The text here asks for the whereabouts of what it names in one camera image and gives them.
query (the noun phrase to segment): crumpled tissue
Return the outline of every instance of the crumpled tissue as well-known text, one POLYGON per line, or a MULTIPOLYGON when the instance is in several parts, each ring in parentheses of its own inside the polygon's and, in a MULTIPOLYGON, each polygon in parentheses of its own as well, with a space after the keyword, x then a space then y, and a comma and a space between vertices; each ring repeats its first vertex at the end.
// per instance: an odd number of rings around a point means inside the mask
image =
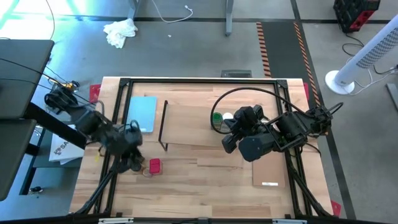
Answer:
POLYGON ((138 29, 134 25, 134 21, 132 19, 113 22, 112 24, 104 26, 104 32, 108 34, 106 36, 106 40, 112 46, 115 46, 119 49, 123 47, 126 37, 136 36, 136 31, 138 31, 138 29))

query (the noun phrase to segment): tower fan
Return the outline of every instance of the tower fan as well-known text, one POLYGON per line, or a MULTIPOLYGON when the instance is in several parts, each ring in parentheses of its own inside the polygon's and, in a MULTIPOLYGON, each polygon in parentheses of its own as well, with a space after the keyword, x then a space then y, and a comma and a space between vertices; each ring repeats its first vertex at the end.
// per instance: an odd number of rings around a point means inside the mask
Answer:
POLYGON ((337 94, 350 94, 355 79, 398 45, 398 15, 373 37, 340 71, 326 74, 325 83, 337 94))

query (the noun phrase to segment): light blue folder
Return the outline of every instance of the light blue folder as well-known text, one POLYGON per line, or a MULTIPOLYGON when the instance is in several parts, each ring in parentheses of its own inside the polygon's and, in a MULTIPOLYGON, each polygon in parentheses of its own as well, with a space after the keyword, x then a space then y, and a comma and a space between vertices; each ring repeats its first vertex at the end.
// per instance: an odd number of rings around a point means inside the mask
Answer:
POLYGON ((155 96, 133 96, 130 99, 129 114, 127 115, 127 124, 135 119, 142 133, 151 133, 154 131, 156 114, 155 96))

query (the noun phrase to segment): gray floor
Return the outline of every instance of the gray floor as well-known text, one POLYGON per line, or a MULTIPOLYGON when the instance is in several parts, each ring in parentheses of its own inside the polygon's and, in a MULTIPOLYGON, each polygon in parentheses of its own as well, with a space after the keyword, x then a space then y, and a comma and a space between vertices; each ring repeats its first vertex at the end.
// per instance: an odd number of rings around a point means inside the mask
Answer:
MULTIPOLYGON (((183 5, 194 10, 194 17, 224 18, 225 1, 221 0, 155 0, 165 17, 186 16, 183 5)), ((126 1, 107 0, 49 0, 55 14, 89 16, 126 16, 126 1)), ((302 19, 334 19, 333 0, 297 0, 302 19)), ((380 10, 372 19, 391 19, 398 11, 394 0, 382 1, 380 10)), ((52 21, 43 20, 48 14, 45 1, 20 0, 14 12, 35 13, 29 19, 9 19, 0 27, 0 37, 20 39, 48 39, 52 21)), ((140 17, 158 17, 153 4, 143 2, 140 17)), ((292 19, 290 0, 235 0, 234 18, 292 19)), ((137 22, 137 36, 129 38, 123 49, 106 43, 105 24, 110 22, 57 21, 53 40, 56 42, 49 67, 69 80, 83 86, 79 94, 88 97, 88 86, 101 82, 103 76, 157 76, 157 77, 219 77, 224 69, 249 69, 253 77, 262 77, 262 63, 252 22, 233 24, 233 34, 224 36, 222 22, 137 22)), ((368 24, 355 36, 363 42, 370 40, 383 25, 368 24)), ((341 68, 348 56, 341 45, 351 42, 332 24, 304 24, 305 36, 315 71, 327 106, 343 101, 344 107, 335 114, 333 132, 340 154, 349 191, 357 218, 397 223, 397 174, 393 173, 395 158, 394 136, 398 112, 392 105, 386 82, 389 78, 364 90, 358 96, 339 96, 324 84, 330 70, 341 68)), ((378 64, 387 70, 394 64, 398 51, 391 52, 378 64)), ((367 73, 359 80, 368 82, 367 73)), ((50 86, 46 80, 41 84, 50 86)), ((47 90, 39 88, 34 103, 44 105, 47 90)), ((323 167, 331 199, 342 203, 327 143, 319 140, 323 152, 323 167)), ((19 185, 24 178, 30 157, 26 156, 12 186, 9 197, 0 202, 0 220, 15 218, 64 215, 68 212, 78 171, 75 169, 42 169, 37 172, 33 185, 48 188, 37 197, 19 196, 19 185)))

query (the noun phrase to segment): wooden table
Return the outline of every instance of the wooden table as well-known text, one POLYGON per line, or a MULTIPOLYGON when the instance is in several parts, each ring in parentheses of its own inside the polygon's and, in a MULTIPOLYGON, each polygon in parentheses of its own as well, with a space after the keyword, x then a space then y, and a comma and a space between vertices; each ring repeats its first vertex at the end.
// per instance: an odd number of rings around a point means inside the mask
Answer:
MULTIPOLYGON (((109 119, 113 115, 119 80, 120 77, 104 77, 101 85, 99 100, 104 102, 105 115, 109 119)), ((308 110, 302 80, 290 79, 287 83, 291 102, 304 111, 308 110)), ((135 83, 132 96, 157 97, 154 132, 144 135, 141 151, 146 159, 161 158, 164 171, 162 175, 150 179, 131 170, 119 174, 112 213, 123 212, 125 217, 156 218, 283 218, 285 214, 293 215, 289 182, 287 181, 284 187, 253 186, 252 164, 244 161, 238 150, 227 154, 221 143, 218 147, 206 144, 200 146, 197 142, 189 145, 189 141, 185 140, 182 144, 169 144, 169 150, 165 152, 158 143, 165 100, 174 107, 201 107, 210 111, 220 95, 240 86, 256 86, 273 91, 269 85, 135 83)), ((123 93, 118 123, 121 122, 126 92, 125 90, 123 93)), ((224 98, 218 107, 235 111, 241 106, 255 104, 263 106, 266 116, 277 116, 275 98, 257 91, 243 90, 233 93, 224 98)), ((166 126, 163 132, 165 137, 171 138, 170 133, 165 134, 166 126)), ((195 130, 192 130, 192 134, 193 140, 198 137, 195 130)), ((309 142, 317 145, 314 139, 310 139, 309 142)), ((103 162, 101 159, 95 161, 97 150, 98 146, 95 145, 85 150, 70 207, 71 212, 77 211, 98 185, 103 162)), ((305 146, 302 160, 308 188, 324 209, 331 213, 319 154, 311 147, 305 146)), ((285 164, 277 166, 273 168, 286 170, 285 164)), ((299 188, 297 192, 300 208, 305 211, 299 188)), ((107 193, 105 190, 102 208, 107 193)))

